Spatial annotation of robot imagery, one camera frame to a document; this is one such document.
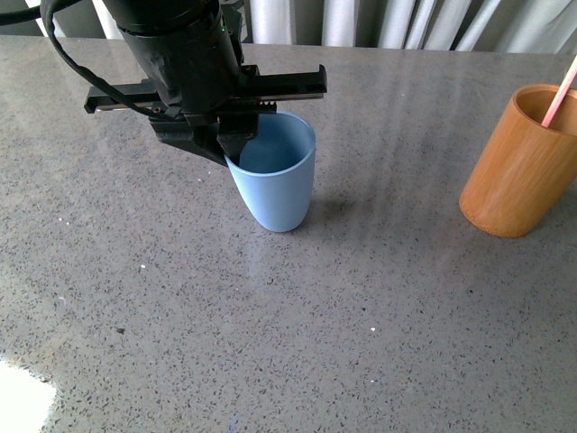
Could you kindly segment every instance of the plastic cup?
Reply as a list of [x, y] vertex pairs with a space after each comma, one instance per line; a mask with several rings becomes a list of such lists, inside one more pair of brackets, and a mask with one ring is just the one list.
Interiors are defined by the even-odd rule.
[[505, 108], [459, 200], [480, 230], [526, 235], [577, 177], [577, 90], [541, 125], [558, 88], [520, 88]]
[[261, 115], [259, 134], [239, 164], [226, 162], [244, 203], [272, 232], [287, 232], [305, 219], [315, 177], [315, 131], [291, 113]]

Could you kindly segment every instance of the straw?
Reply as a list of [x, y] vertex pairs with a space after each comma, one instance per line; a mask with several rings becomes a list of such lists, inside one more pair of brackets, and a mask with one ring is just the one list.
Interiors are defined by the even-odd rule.
[[548, 128], [551, 122], [553, 121], [553, 118], [555, 117], [555, 114], [557, 113], [559, 106], [563, 102], [565, 95], [567, 95], [567, 91], [569, 90], [569, 87], [573, 83], [573, 80], [575, 79], [576, 75], [577, 75], [577, 57], [575, 57], [573, 63], [569, 67], [569, 70], [567, 71], [565, 78], [563, 78], [561, 86], [559, 86], [559, 90], [557, 90], [557, 93], [553, 98], [553, 102], [551, 103], [549, 109], [547, 110], [547, 114], [543, 118], [543, 122], [541, 122], [541, 125], [544, 126], [545, 128]]

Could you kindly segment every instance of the white patch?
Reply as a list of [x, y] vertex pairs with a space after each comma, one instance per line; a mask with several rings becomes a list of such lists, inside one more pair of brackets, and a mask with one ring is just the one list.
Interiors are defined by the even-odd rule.
[[40, 431], [54, 402], [56, 388], [3, 362], [0, 362], [0, 383], [0, 431]]

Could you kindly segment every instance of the gray speckled countertop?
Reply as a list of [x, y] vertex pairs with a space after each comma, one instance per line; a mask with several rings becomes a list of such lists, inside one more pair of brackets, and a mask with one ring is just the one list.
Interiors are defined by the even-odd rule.
[[[64, 41], [110, 82], [121, 41]], [[0, 358], [58, 394], [47, 432], [573, 432], [577, 188], [529, 236], [458, 197], [546, 55], [245, 47], [326, 65], [313, 202], [279, 235], [228, 171], [87, 115], [42, 38], [0, 38]]]

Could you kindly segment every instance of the wooden cup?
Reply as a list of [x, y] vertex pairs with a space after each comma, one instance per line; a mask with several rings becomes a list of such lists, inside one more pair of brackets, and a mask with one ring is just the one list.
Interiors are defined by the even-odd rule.
[[520, 88], [505, 108], [459, 200], [480, 230], [526, 235], [577, 177], [577, 90], [548, 128], [541, 125], [558, 88]]

